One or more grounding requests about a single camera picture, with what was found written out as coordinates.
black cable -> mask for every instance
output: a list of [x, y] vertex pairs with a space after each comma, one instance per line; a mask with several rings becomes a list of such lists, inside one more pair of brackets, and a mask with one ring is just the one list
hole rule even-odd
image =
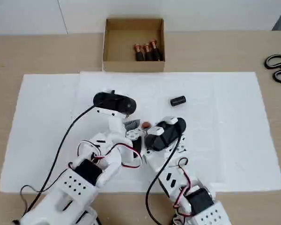
[[44, 182], [42, 188], [40, 189], [39, 193], [37, 194], [37, 196], [35, 197], [35, 199], [33, 200], [33, 202], [30, 204], [30, 206], [28, 207], [28, 209], [27, 209], [26, 212], [29, 212], [29, 211], [32, 209], [32, 207], [35, 205], [35, 203], [36, 203], [36, 202], [38, 201], [38, 199], [40, 198], [41, 193], [44, 191], [44, 188], [46, 187], [46, 185], [47, 185], [47, 183], [48, 183], [48, 181], [49, 181], [49, 179], [50, 179], [50, 176], [51, 176], [51, 174], [52, 174], [52, 172], [53, 172], [53, 169], [54, 169], [54, 167], [55, 167], [57, 158], [58, 158], [58, 156], [59, 156], [60, 149], [61, 149], [61, 147], [62, 147], [62, 145], [63, 145], [63, 143], [64, 143], [64, 141], [65, 141], [67, 135], [69, 134], [70, 130], [72, 129], [72, 127], [74, 126], [74, 124], [75, 124], [81, 117], [83, 117], [85, 114], [87, 114], [89, 111], [91, 111], [94, 107], [95, 107], [95, 106], [93, 105], [92, 107], [88, 108], [86, 111], [84, 111], [83, 113], [81, 113], [78, 117], [76, 117], [76, 119], [74, 119], [74, 121], [71, 123], [71, 125], [70, 125], [69, 128], [67, 129], [67, 131], [66, 131], [64, 137], [62, 138], [62, 140], [61, 140], [61, 142], [60, 142], [60, 145], [59, 145], [58, 150], [57, 150], [57, 152], [56, 152], [55, 159], [54, 159], [53, 164], [52, 164], [52, 166], [51, 166], [51, 169], [50, 169], [50, 171], [49, 171], [49, 173], [48, 173], [48, 176], [47, 176], [47, 178], [46, 178], [46, 180], [45, 180], [45, 182]]
[[[49, 190], [49, 189], [56, 183], [56, 181], [61, 177], [61, 175], [63, 175], [63, 173], [64, 173], [65, 171], [67, 171], [67, 169], [65, 169], [64, 171], [62, 171], [62, 172], [58, 175], [58, 177], [55, 179], [55, 181], [53, 181], [53, 183], [52, 183], [49, 187], [47, 187], [46, 189], [44, 189], [42, 192], [45, 192], [45, 191]], [[21, 199], [22, 199], [22, 201], [24, 202], [24, 205], [25, 205], [25, 210], [24, 210], [24, 212], [23, 212], [23, 216], [24, 216], [25, 213], [27, 212], [27, 208], [28, 208], [27, 200], [24, 198], [23, 193], [22, 193], [23, 190], [24, 190], [24, 188], [26, 188], [26, 187], [31, 188], [34, 192], [42, 193], [41, 191], [36, 190], [34, 187], [32, 187], [31, 185], [28, 185], [28, 184], [26, 184], [26, 185], [24, 185], [23, 187], [21, 187], [21, 190], [20, 190], [20, 197], [21, 197]]]
[[177, 143], [175, 145], [174, 150], [172, 151], [172, 153], [170, 154], [169, 158], [167, 159], [167, 161], [163, 164], [162, 168], [160, 169], [160, 171], [158, 172], [158, 174], [154, 177], [153, 181], [151, 182], [147, 192], [146, 192], [146, 208], [148, 211], [148, 214], [150, 215], [150, 217], [152, 218], [152, 220], [154, 220], [155, 223], [157, 223], [158, 225], [162, 225], [151, 213], [151, 210], [149, 208], [149, 203], [148, 203], [148, 198], [149, 198], [149, 194], [150, 194], [150, 190], [152, 189], [154, 183], [156, 182], [156, 180], [158, 179], [158, 177], [160, 176], [160, 174], [164, 171], [165, 167], [168, 165], [169, 161], [172, 159], [173, 155], [175, 154], [179, 144], [180, 144], [180, 140], [181, 140], [181, 135], [178, 136], [178, 140]]

battery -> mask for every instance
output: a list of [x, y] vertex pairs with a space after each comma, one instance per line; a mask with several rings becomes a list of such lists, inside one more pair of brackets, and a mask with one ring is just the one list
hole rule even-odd
[[177, 106], [177, 105], [183, 104], [185, 102], [186, 102], [186, 98], [185, 98], [184, 95], [182, 95], [180, 97], [172, 98], [170, 100], [170, 105], [171, 106]]

wire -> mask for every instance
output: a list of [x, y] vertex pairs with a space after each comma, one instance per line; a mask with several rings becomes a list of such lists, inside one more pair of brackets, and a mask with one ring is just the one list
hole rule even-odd
[[172, 159], [173, 155], [175, 154], [179, 144], [180, 144], [180, 140], [181, 140], [181, 135], [178, 136], [178, 139], [177, 139], [177, 143], [175, 145], [175, 148], [174, 150], [172, 151], [172, 153], [170, 154], [169, 158], [167, 159], [167, 161], [163, 164], [162, 168], [160, 169], [160, 171], [157, 173], [157, 175], [154, 177], [153, 181], [151, 182], [147, 192], [146, 192], [146, 208], [147, 208], [147, 211], [148, 211], [148, 214], [150, 215], [150, 217], [152, 218], [152, 220], [154, 220], [155, 223], [157, 223], [158, 225], [162, 225], [154, 216], [153, 214], [151, 213], [151, 210], [149, 208], [149, 203], [148, 203], [148, 199], [149, 199], [149, 193], [150, 193], [150, 190], [152, 189], [154, 183], [156, 182], [156, 180], [158, 179], [158, 177], [160, 176], [160, 174], [164, 171], [165, 167], [167, 166], [167, 164], [169, 163], [169, 161]]
[[174, 225], [184, 225], [184, 223], [182, 223], [181, 219], [179, 219], [179, 218], [173, 218], [173, 224]]
[[173, 206], [175, 209], [179, 208], [179, 202], [180, 202], [181, 197], [184, 195], [184, 193], [187, 192], [192, 187], [191, 179], [189, 178], [189, 176], [187, 175], [185, 170], [180, 165], [180, 162], [181, 162], [182, 159], [186, 159], [186, 162], [185, 162], [185, 165], [186, 165], [188, 163], [188, 158], [182, 157], [178, 161], [178, 167], [183, 171], [183, 174], [184, 174], [185, 178], [187, 179], [187, 186], [184, 186], [184, 188], [181, 190], [180, 194], [178, 195], [178, 197], [177, 197], [177, 199], [176, 199], [176, 201], [174, 203], [174, 206]]
[[81, 117], [83, 117], [85, 114], [87, 114], [89, 111], [91, 111], [94, 107], [95, 107], [95, 106], [93, 105], [93, 106], [91, 106], [90, 108], [88, 108], [86, 111], [84, 111], [83, 113], [81, 113], [78, 117], [76, 117], [76, 119], [74, 119], [74, 121], [70, 124], [69, 128], [67, 129], [65, 135], [63, 136], [63, 138], [62, 138], [62, 140], [61, 140], [61, 142], [60, 142], [60, 144], [59, 144], [58, 150], [57, 150], [56, 155], [55, 155], [55, 159], [54, 159], [54, 161], [53, 161], [53, 163], [52, 163], [52, 166], [51, 166], [51, 169], [50, 169], [50, 171], [49, 171], [49, 173], [48, 173], [48, 176], [47, 176], [46, 180], [45, 180], [44, 183], [43, 183], [43, 186], [41, 187], [41, 189], [39, 190], [39, 193], [37, 194], [37, 196], [35, 197], [35, 199], [33, 200], [33, 202], [30, 204], [30, 206], [28, 207], [28, 209], [27, 209], [27, 211], [26, 211], [25, 213], [29, 212], [29, 211], [32, 209], [32, 207], [35, 205], [35, 203], [36, 203], [36, 202], [38, 201], [38, 199], [40, 198], [41, 193], [44, 191], [44, 188], [46, 187], [46, 185], [47, 185], [47, 183], [48, 183], [48, 181], [49, 181], [49, 179], [50, 179], [50, 177], [51, 177], [51, 174], [52, 174], [52, 172], [53, 172], [53, 169], [54, 169], [54, 167], [55, 167], [55, 164], [56, 164], [56, 162], [57, 162], [57, 158], [58, 158], [58, 156], [59, 156], [60, 149], [61, 149], [61, 147], [62, 147], [62, 145], [63, 145], [63, 143], [64, 143], [64, 141], [65, 141], [67, 135], [69, 134], [70, 130], [72, 129], [72, 127], [74, 126], [74, 124], [75, 124]]
[[105, 155], [102, 155], [102, 156], [95, 156], [95, 158], [96, 158], [96, 159], [105, 158], [105, 157], [106, 157], [107, 155], [109, 155], [109, 154], [111, 153], [111, 151], [112, 151], [115, 147], [117, 147], [118, 145], [122, 145], [122, 146], [126, 147], [127, 149], [133, 151], [133, 152], [138, 156], [138, 158], [140, 159], [140, 164], [137, 165], [137, 166], [134, 166], [134, 165], [126, 165], [126, 164], [122, 163], [122, 166], [123, 166], [123, 167], [131, 168], [131, 169], [136, 169], [136, 168], [139, 168], [139, 167], [142, 165], [142, 157], [141, 157], [140, 153], [139, 153], [136, 149], [132, 148], [131, 146], [129, 146], [129, 145], [125, 144], [125, 143], [116, 143], [115, 145], [112, 146], [112, 148], [111, 148]]
[[24, 210], [24, 212], [23, 212], [23, 216], [24, 216], [25, 213], [27, 212], [27, 208], [28, 208], [27, 200], [26, 200], [26, 199], [24, 198], [24, 196], [23, 196], [23, 190], [24, 190], [24, 188], [29, 187], [29, 188], [31, 188], [33, 191], [35, 191], [35, 192], [37, 192], [37, 193], [45, 192], [45, 191], [49, 190], [49, 189], [56, 183], [56, 181], [61, 177], [61, 175], [62, 175], [65, 171], [67, 171], [67, 169], [63, 170], [63, 171], [58, 175], [58, 177], [55, 179], [55, 181], [53, 181], [53, 183], [52, 183], [50, 186], [48, 186], [47, 188], [45, 188], [45, 189], [42, 190], [42, 191], [38, 191], [38, 190], [36, 190], [34, 187], [32, 187], [31, 185], [28, 185], [28, 184], [26, 184], [26, 185], [24, 185], [23, 187], [21, 187], [21, 190], [20, 190], [20, 197], [21, 197], [21, 199], [22, 199], [22, 201], [24, 202], [24, 205], [25, 205], [25, 210]]
[[82, 140], [82, 141], [79, 143], [78, 148], [77, 148], [77, 156], [79, 156], [79, 148], [80, 148], [80, 145], [81, 145], [82, 143], [87, 143], [89, 146], [95, 148], [95, 149], [98, 150], [98, 152], [99, 152], [99, 154], [97, 154], [97, 155], [99, 155], [99, 156], [101, 155], [100, 149], [99, 149], [94, 143], [92, 143], [91, 141]]

red wire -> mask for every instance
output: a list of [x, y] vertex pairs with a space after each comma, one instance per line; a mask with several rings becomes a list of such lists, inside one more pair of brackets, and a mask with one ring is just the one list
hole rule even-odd
[[191, 184], [191, 179], [189, 178], [189, 176], [187, 175], [187, 173], [185, 172], [185, 170], [181, 167], [181, 165], [180, 165], [180, 162], [181, 162], [181, 160], [182, 159], [186, 159], [186, 162], [185, 162], [185, 165], [188, 163], [188, 158], [186, 158], [186, 157], [182, 157], [181, 159], [179, 159], [179, 161], [178, 161], [178, 166], [179, 166], [179, 168], [183, 171], [183, 175], [186, 177], [186, 179], [187, 179], [187, 186], [185, 186], [182, 190], [181, 190], [181, 192], [179, 193], [179, 195], [178, 195], [178, 197], [177, 197], [177, 199], [176, 199], [176, 201], [175, 201], [175, 203], [174, 203], [174, 208], [175, 209], [178, 209], [179, 208], [179, 201], [180, 201], [180, 198], [182, 197], [182, 195], [184, 195], [184, 193], [185, 192], [187, 192], [191, 187], [192, 187], [192, 184]]
[[111, 151], [112, 151], [116, 146], [118, 146], [118, 145], [122, 145], [122, 146], [125, 146], [126, 148], [130, 149], [130, 150], [133, 151], [133, 152], [140, 158], [140, 160], [141, 160], [141, 163], [140, 163], [140, 165], [138, 165], [138, 166], [125, 165], [125, 164], [123, 164], [123, 163], [122, 163], [122, 166], [123, 166], [123, 167], [126, 167], [126, 168], [131, 168], [131, 169], [139, 168], [139, 167], [141, 166], [141, 164], [142, 164], [142, 158], [141, 158], [140, 153], [139, 153], [137, 150], [135, 150], [134, 148], [132, 148], [131, 146], [125, 144], [125, 143], [116, 143], [115, 145], [112, 146], [112, 148], [111, 148], [104, 156], [96, 156], [95, 158], [97, 158], [97, 159], [102, 159], [102, 158], [106, 157], [106, 156], [107, 156], [108, 154], [110, 154]]

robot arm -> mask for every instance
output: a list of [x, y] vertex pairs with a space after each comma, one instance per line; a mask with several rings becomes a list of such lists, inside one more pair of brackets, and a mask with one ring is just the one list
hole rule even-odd
[[81, 143], [83, 148], [71, 169], [61, 176], [35, 209], [21, 218], [21, 225], [98, 224], [96, 211], [90, 204], [121, 165], [133, 162], [137, 153], [146, 159], [154, 173], [158, 173], [178, 140], [176, 152], [158, 178], [176, 210], [173, 223], [231, 224], [222, 204], [215, 200], [212, 189], [188, 171], [189, 154], [184, 146], [186, 123], [182, 118], [166, 117], [149, 130], [138, 127], [126, 132], [122, 119], [134, 112], [136, 104], [133, 99], [114, 92], [98, 93], [94, 105], [97, 113], [109, 115], [109, 131]]
[[186, 122], [182, 118], [166, 117], [144, 136], [143, 156], [154, 173], [158, 173], [174, 151], [158, 180], [173, 202], [176, 225], [231, 225], [221, 202], [209, 185], [188, 171], [188, 151], [184, 146]]

